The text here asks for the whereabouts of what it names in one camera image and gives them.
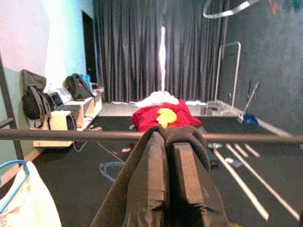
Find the hanger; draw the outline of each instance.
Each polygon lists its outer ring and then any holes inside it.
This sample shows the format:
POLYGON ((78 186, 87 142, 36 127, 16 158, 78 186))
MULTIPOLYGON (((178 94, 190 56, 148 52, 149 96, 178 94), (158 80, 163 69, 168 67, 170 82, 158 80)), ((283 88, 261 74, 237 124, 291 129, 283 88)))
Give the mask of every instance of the hanger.
POLYGON ((13 197, 17 194, 18 190, 20 189, 20 187, 22 186, 22 184, 24 183, 24 181, 29 176, 29 171, 28 171, 28 168, 27 168, 27 162, 25 160, 11 160, 11 161, 2 163, 0 165, 0 169, 2 169, 5 166, 11 165, 11 164, 15 164, 15 163, 21 163, 21 164, 23 164, 24 172, 25 172, 25 178, 23 179, 23 181, 21 182, 21 184, 13 191, 13 193, 9 196, 9 199, 3 204, 3 206, 0 209, 0 214, 5 210, 5 208, 7 207, 7 205, 10 203, 10 201, 13 199, 13 197))

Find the wall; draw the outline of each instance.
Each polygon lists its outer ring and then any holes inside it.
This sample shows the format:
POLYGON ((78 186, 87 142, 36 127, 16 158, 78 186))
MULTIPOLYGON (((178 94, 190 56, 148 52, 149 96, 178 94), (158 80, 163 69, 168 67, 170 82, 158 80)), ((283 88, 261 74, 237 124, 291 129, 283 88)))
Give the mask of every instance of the wall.
MULTIPOLYGON (((259 81, 250 110, 292 134, 303 134, 302 20, 303 10, 285 12, 281 5, 274 16, 264 0, 229 17, 227 26, 227 42, 242 44, 235 106, 244 109, 249 80, 259 81)), ((236 47, 226 49, 222 63, 219 98, 227 103, 231 103, 228 93, 232 93, 236 52, 236 47)))
MULTIPOLYGON (((0 0, 0 5, 0 52, 18 128, 27 129, 20 70, 45 76, 46 91, 62 87, 74 72, 86 74, 82 10, 94 18, 92 0, 0 0)), ((0 147, 0 163, 16 158, 11 141, 0 141, 0 147)), ((34 150, 30 141, 22 149, 25 155, 34 150)))

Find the cable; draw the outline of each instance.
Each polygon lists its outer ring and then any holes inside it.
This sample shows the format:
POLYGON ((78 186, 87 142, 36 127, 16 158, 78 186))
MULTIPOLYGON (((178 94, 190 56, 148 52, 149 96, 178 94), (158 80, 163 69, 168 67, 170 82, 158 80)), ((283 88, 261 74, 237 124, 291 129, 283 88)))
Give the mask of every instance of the cable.
POLYGON ((111 154, 112 156, 114 156, 118 161, 123 162, 123 160, 121 160, 117 155, 115 155, 113 152, 107 150, 105 147, 103 147, 99 142, 96 142, 100 147, 102 147, 106 152, 108 152, 109 154, 111 154))
MULTIPOLYGON (((70 114, 69 114, 69 116, 71 117, 71 121, 72 121, 72 124, 73 124, 73 126, 74 126, 74 130, 77 130, 77 128, 76 128, 76 126, 75 126, 75 122, 74 122, 73 117, 72 117, 70 114)), ((73 145, 75 151, 81 152, 87 143, 88 143, 88 142, 85 142, 79 150, 76 149, 75 141, 72 142, 72 145, 73 145)), ((109 154, 111 154, 112 156, 114 156, 118 161, 124 163, 124 161, 121 160, 121 159, 120 159, 117 155, 115 155, 113 152, 111 152, 111 151, 109 151, 108 149, 106 149, 105 147, 103 147, 99 142, 96 142, 96 143, 97 143, 101 148, 103 148, 107 153, 109 153, 109 154)))
POLYGON ((228 17, 231 15, 234 15, 236 13, 239 13, 240 11, 246 9, 247 7, 257 3, 260 0, 247 0, 243 3, 241 3, 240 5, 236 6, 233 9, 221 12, 221 13, 214 13, 214 14, 207 14, 208 11, 208 7, 210 5, 210 3, 212 2, 212 0, 207 0, 207 2, 204 5, 203 8, 203 16, 207 19, 217 19, 217 18, 222 18, 222 17, 228 17))

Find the horizontal pole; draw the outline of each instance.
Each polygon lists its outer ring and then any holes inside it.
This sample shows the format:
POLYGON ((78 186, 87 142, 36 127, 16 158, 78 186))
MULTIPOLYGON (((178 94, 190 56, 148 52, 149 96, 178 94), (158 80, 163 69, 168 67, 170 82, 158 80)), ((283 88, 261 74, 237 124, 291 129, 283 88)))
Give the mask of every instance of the horizontal pole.
MULTIPOLYGON (((142 132, 128 131, 53 131, 0 129, 0 140, 59 140, 88 142, 136 142, 142 132)), ((260 134, 203 134, 207 142, 215 143, 280 143, 303 144, 303 136, 276 136, 260 134)))
POLYGON ((14 122, 14 119, 12 119, 11 117, 6 119, 5 121, 0 122, 0 129, 4 128, 5 126, 7 126, 13 122, 14 122))

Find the backpack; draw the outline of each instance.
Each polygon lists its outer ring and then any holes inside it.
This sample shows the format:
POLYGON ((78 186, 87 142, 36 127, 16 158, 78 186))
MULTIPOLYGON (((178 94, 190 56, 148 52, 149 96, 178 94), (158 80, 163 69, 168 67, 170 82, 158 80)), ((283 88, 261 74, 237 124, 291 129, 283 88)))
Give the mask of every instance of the backpack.
POLYGON ((31 120, 40 120, 38 126, 35 121, 35 128, 42 128, 45 118, 48 122, 51 119, 51 107, 36 86, 27 87, 27 93, 22 97, 22 102, 25 116, 31 120))
POLYGON ((91 90, 87 87, 82 77, 77 73, 73 73, 71 76, 68 76, 66 78, 65 88, 68 89, 74 100, 85 99, 94 96, 91 90))
POLYGON ((34 124, 35 128, 42 128, 45 118, 48 121, 48 128, 50 129, 51 106, 42 93, 46 85, 46 78, 34 74, 27 70, 22 70, 23 76, 23 90, 25 94, 22 97, 23 112, 30 120, 40 120, 40 124, 34 124))

